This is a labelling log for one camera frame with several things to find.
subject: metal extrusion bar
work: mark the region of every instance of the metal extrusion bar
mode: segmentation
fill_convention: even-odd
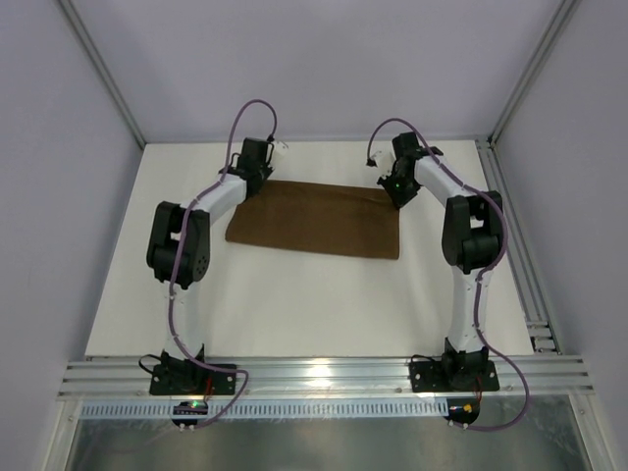
[[[594,471],[625,469],[617,443],[595,395],[569,396],[574,417]]]
[[[89,58],[91,65],[94,67],[95,72],[100,77],[102,84],[105,86],[107,92],[114,100],[118,111],[125,121],[125,124],[129,128],[129,131],[131,131],[131,134],[133,134],[135,142],[137,142],[139,148],[143,150],[143,148],[146,146],[146,139],[144,138],[141,129],[139,128],[139,125],[135,121],[135,118],[133,117],[129,106],[125,101],[124,96],[116,85],[113,76],[109,72],[105,61],[103,60],[102,56],[98,52],[98,49],[96,48],[96,45],[91,39],[91,36],[89,35],[85,24],[82,22],[77,8],[74,6],[72,0],[57,0],[57,4],[59,5],[59,8],[61,9],[66,19],[68,20],[70,28],[73,30],[75,36],[77,37],[78,43],[85,51],[85,54],[87,54],[87,57]]]
[[[501,391],[486,395],[522,395],[516,373],[493,358]],[[517,356],[533,394],[593,393],[582,359],[566,355]],[[220,358],[250,373],[247,399],[455,397],[465,392],[415,394],[408,379],[407,358]],[[136,358],[93,359],[70,363],[59,399],[143,398],[149,377]]]
[[[539,45],[524,68],[523,74],[514,86],[512,93],[506,101],[506,106],[497,119],[497,124],[493,130],[493,134],[491,135],[491,143],[499,141],[503,131],[506,126],[508,126],[508,123],[521,105],[521,102],[530,90],[534,80],[539,76],[539,73],[541,72],[543,65],[548,60],[553,47],[560,38],[562,32],[565,30],[565,27],[569,23],[569,20],[571,20],[571,17],[579,4],[580,0],[563,0],[556,9],[556,12],[549,22]]]
[[[499,165],[497,153],[487,141],[476,141],[480,163],[484,170],[490,188],[497,189],[503,196],[504,216],[510,229],[510,250],[508,257],[512,272],[519,291],[519,298],[529,322],[544,321],[549,324],[552,340],[556,351],[562,351],[560,332],[556,330],[554,316],[550,310],[547,292],[539,281],[535,264],[528,250],[517,213],[512,205],[512,199],[506,185],[503,172]]]

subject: brown towel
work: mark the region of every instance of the brown towel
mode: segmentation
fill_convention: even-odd
[[[264,183],[240,204],[225,239],[352,257],[399,258],[399,212],[382,189]]]

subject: white wall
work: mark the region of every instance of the white wall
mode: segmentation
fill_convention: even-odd
[[[139,162],[51,0],[0,2],[0,455],[32,469]]]
[[[149,142],[223,140],[249,98],[289,139],[364,139],[399,115],[430,137],[486,135],[560,3],[74,2]],[[264,112],[242,135],[267,132]]]
[[[628,451],[628,3],[582,2],[498,143],[570,351]]]

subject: white tabletop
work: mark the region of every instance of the white tabletop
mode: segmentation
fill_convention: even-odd
[[[433,145],[458,175],[486,187],[473,141]],[[212,183],[225,149],[225,144],[146,147],[87,355],[142,355],[164,347],[163,287],[145,261],[155,207],[164,200],[189,200]],[[376,187],[377,173],[365,166],[365,149],[365,142],[291,143],[287,159],[271,178]],[[445,210],[426,189],[401,210],[396,261],[227,243],[232,214],[212,228],[210,268],[201,282],[208,354],[409,356],[443,351],[453,283],[441,251]],[[504,353],[532,353],[507,260],[496,268],[489,288],[487,335]]]

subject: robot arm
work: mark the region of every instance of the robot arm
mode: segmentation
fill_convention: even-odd
[[[477,279],[480,271],[489,267],[499,255],[502,227],[490,205],[456,183],[430,152],[419,145],[413,132],[393,139],[392,147],[393,153],[376,154],[367,162],[367,165],[377,166],[383,171],[378,184],[389,194],[392,204],[400,209],[424,186],[445,208],[442,248],[445,261],[453,273],[453,312],[445,339],[445,353],[439,366],[447,387],[472,391],[476,379],[490,376],[495,368],[489,361],[488,349],[477,334],[478,329],[484,330],[485,326],[491,272],[483,274],[480,286]],[[432,151],[443,155],[436,147]],[[487,192],[487,196],[501,207],[501,197],[496,191]],[[472,226],[472,220],[481,222],[481,226]],[[478,289],[480,299],[476,326],[474,310]],[[483,380],[483,383],[485,391],[489,391],[488,382]],[[420,389],[420,385],[417,388],[414,386],[417,393],[434,391],[429,385],[425,389]]]
[[[164,295],[168,296],[183,213],[192,201],[196,201],[189,215],[176,280],[179,338],[190,351],[200,355],[204,346],[206,316],[201,315],[198,306],[198,282],[209,268],[210,228],[230,209],[257,194],[287,152],[288,147],[283,142],[247,138],[236,165],[229,167],[227,174],[214,183],[212,191],[197,201],[189,200],[182,204],[164,201],[157,206],[146,261],[155,278],[164,284]],[[165,351],[169,352],[169,356],[184,361],[171,336],[166,340]]]

